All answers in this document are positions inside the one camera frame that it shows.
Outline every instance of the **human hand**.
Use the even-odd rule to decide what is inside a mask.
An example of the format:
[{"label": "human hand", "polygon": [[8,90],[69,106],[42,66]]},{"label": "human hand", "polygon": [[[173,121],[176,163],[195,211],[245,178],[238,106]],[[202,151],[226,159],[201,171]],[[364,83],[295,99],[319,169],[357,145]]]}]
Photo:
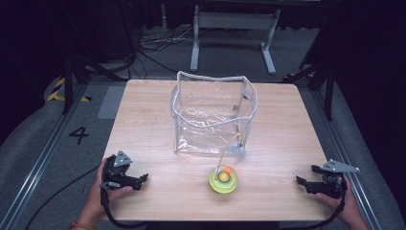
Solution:
[{"label": "human hand", "polygon": [[[358,203],[356,201],[355,195],[352,191],[350,180],[344,176],[347,182],[346,191],[346,205],[344,210],[338,216],[343,222],[346,223],[349,229],[364,230],[369,229],[367,223],[362,218],[361,212],[359,210]],[[320,201],[325,203],[330,209],[335,210],[340,204],[341,198],[334,199],[328,195],[318,193],[315,195]]]},{"label": "human hand", "polygon": [[[104,164],[106,162],[106,158],[104,158],[99,165],[98,173],[96,176],[96,180],[92,185],[92,188],[89,192],[89,197],[87,197],[87,201],[83,206],[83,209],[76,221],[77,224],[84,224],[90,227],[94,227],[96,221],[98,220],[99,216],[104,213],[104,208],[101,205],[101,188],[100,185],[102,184],[102,171],[104,168]],[[124,195],[133,191],[131,186],[122,187],[118,190],[107,190],[108,199],[111,202],[123,197]]]}]

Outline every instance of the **clear plastic bag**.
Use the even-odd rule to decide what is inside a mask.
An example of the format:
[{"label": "clear plastic bag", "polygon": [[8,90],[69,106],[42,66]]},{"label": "clear plastic bag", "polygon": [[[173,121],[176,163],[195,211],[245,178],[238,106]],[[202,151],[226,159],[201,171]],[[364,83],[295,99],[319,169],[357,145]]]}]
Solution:
[{"label": "clear plastic bag", "polygon": [[244,76],[211,78],[179,72],[170,95],[175,151],[245,153],[257,91]]}]

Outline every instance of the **wooden table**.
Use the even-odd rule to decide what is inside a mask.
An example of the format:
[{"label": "wooden table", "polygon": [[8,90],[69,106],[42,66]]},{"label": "wooden table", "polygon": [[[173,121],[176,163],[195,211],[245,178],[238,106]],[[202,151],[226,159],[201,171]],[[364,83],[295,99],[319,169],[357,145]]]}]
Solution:
[{"label": "wooden table", "polygon": [[105,150],[134,162],[129,176],[149,173],[140,192],[111,210],[131,220],[322,220],[329,209],[308,195],[296,175],[321,181],[310,165],[327,162],[296,86],[254,83],[259,106],[243,160],[223,159],[238,177],[230,194],[215,192],[218,156],[174,152],[169,95],[175,80],[130,80]]}]

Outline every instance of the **metal stand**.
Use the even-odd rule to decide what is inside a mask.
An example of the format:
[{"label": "metal stand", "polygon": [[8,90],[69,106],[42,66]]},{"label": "metal stand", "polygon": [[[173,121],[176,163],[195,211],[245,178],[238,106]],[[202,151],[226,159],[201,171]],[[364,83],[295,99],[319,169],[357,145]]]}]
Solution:
[{"label": "metal stand", "polygon": [[86,65],[92,67],[93,69],[97,70],[113,81],[128,81],[127,79],[122,79],[119,76],[111,73],[110,71],[106,70],[99,64],[87,59],[86,57],[71,54],[65,62],[65,71],[63,73],[65,77],[65,106],[63,108],[62,114],[66,114],[73,104],[73,75],[75,75],[80,84],[87,84],[91,79],[88,71],[85,68]]},{"label": "metal stand", "polygon": [[331,118],[331,103],[332,103],[332,92],[334,88],[334,64],[330,62],[323,62],[314,64],[301,72],[290,76],[288,79],[284,79],[281,83],[293,83],[311,73],[314,72],[313,78],[308,83],[307,87],[311,91],[319,91],[323,83],[327,81],[326,84],[326,95],[325,95],[325,113],[327,118],[332,121]]},{"label": "metal stand", "polygon": [[250,14],[250,13],[224,13],[224,12],[203,12],[199,6],[194,7],[193,20],[193,48],[191,71],[197,71],[199,60],[199,28],[229,28],[247,30],[267,30],[267,39],[260,44],[263,58],[270,75],[275,75],[276,70],[269,53],[272,37],[278,24],[281,10],[276,10],[274,14]]}]

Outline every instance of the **number 4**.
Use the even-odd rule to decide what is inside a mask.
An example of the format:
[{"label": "number 4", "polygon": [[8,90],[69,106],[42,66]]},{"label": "number 4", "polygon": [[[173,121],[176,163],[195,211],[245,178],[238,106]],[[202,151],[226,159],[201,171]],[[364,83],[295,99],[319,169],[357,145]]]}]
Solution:
[{"label": "number 4", "polygon": [[81,138],[82,138],[82,137],[85,137],[85,136],[89,136],[89,134],[85,134],[84,131],[86,131],[86,127],[82,126],[82,127],[78,128],[77,130],[71,132],[71,133],[69,134],[69,136],[78,137],[79,139],[78,139],[77,145],[80,145]]}]

